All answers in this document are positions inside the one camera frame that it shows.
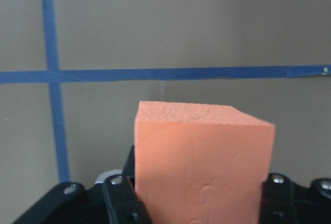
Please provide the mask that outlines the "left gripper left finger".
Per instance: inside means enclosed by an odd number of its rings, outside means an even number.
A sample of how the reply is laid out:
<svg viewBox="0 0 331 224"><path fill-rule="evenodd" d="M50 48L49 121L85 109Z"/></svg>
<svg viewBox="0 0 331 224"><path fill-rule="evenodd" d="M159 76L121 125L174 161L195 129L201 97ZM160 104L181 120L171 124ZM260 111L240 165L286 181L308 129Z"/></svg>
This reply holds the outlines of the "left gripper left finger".
<svg viewBox="0 0 331 224"><path fill-rule="evenodd" d="M135 189L135 156L131 146L125 165L120 174L106 178L102 184L102 194L109 223L151 223L143 202Z"/></svg>

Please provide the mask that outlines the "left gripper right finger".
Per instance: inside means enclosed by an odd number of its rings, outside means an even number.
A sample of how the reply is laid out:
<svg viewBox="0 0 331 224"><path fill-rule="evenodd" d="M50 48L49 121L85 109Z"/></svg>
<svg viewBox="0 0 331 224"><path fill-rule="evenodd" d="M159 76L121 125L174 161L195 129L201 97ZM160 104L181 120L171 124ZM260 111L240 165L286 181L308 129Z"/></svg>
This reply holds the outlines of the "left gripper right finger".
<svg viewBox="0 0 331 224"><path fill-rule="evenodd" d="M279 173L271 173L262 184L259 223L297 223L292 181Z"/></svg>

